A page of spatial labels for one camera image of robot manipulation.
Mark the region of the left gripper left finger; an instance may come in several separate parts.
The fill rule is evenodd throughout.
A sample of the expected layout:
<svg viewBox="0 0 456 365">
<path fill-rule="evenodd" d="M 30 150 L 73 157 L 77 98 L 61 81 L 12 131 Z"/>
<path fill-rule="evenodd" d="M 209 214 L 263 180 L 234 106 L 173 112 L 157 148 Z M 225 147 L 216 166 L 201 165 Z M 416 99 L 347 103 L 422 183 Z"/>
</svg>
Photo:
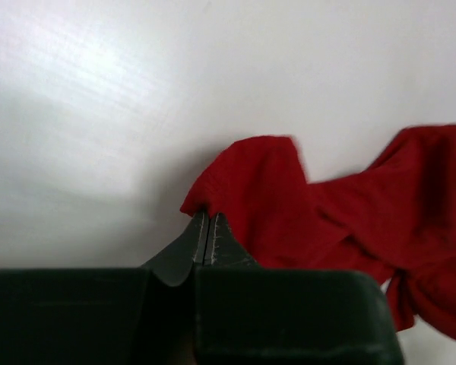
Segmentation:
<svg viewBox="0 0 456 365">
<path fill-rule="evenodd" d="M 192 327 L 209 217 L 134 268 L 0 269 L 0 364 L 164 364 Z"/>
</svg>

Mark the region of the red t shirt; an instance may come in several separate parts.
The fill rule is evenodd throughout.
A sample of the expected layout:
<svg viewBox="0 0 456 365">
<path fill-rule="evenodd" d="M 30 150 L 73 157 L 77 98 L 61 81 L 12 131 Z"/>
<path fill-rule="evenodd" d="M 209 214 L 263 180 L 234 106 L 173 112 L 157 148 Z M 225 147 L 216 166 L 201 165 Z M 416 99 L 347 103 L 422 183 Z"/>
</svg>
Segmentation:
<svg viewBox="0 0 456 365">
<path fill-rule="evenodd" d="M 456 125 L 403 129 L 364 171 L 317 183 L 292 138 L 243 139 L 181 210 L 224 214 L 265 267 L 365 272 L 387 285 L 398 330 L 420 317 L 456 340 Z"/>
</svg>

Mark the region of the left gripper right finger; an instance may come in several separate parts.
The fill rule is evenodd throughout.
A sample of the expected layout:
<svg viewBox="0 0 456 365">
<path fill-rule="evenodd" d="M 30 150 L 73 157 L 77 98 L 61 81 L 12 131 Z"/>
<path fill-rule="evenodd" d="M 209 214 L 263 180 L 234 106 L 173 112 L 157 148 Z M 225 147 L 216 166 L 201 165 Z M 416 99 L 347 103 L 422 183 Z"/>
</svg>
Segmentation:
<svg viewBox="0 0 456 365">
<path fill-rule="evenodd" d="M 199 364 L 402 364 L 387 300 L 359 271 L 261 267 L 227 219 L 195 269 Z"/>
</svg>

